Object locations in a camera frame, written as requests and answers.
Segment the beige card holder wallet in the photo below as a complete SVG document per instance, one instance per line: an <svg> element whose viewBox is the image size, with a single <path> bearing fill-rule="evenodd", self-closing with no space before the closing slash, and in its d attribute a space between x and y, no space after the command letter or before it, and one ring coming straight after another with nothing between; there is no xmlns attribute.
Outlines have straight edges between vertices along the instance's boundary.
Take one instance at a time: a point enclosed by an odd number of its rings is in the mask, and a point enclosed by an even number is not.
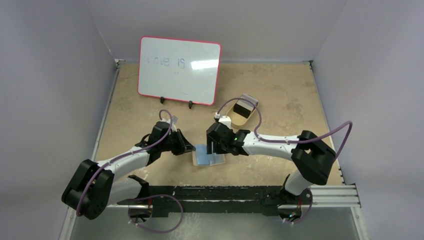
<svg viewBox="0 0 424 240"><path fill-rule="evenodd" d="M211 167L226 163L224 154L211 153L207 154L207 146L205 144L196 144L195 150L192 152L192 163L197 167Z"/></svg>

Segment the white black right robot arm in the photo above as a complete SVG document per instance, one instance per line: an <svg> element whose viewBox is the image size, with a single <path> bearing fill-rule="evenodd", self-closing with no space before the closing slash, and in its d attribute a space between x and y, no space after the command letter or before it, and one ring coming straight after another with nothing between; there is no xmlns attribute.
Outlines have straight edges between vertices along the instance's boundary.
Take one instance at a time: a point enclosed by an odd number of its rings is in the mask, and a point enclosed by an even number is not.
<svg viewBox="0 0 424 240"><path fill-rule="evenodd" d="M294 203L312 185L324 186L336 160L335 151L311 131L294 136L256 135L250 130L234 132L221 122L206 130L206 153L233 156L263 155L289 160L296 171L286 177L282 200Z"/></svg>

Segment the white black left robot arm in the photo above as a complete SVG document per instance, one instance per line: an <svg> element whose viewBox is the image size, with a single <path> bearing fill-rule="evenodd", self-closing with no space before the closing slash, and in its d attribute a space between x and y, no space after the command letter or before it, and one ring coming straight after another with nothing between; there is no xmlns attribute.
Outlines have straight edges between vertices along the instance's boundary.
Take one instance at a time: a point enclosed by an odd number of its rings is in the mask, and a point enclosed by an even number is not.
<svg viewBox="0 0 424 240"><path fill-rule="evenodd" d="M108 205L113 184L130 172L146 167L163 152L175 156L195 150L175 124L158 121L130 150L108 160L82 161L66 186L61 201L89 220L97 218Z"/></svg>

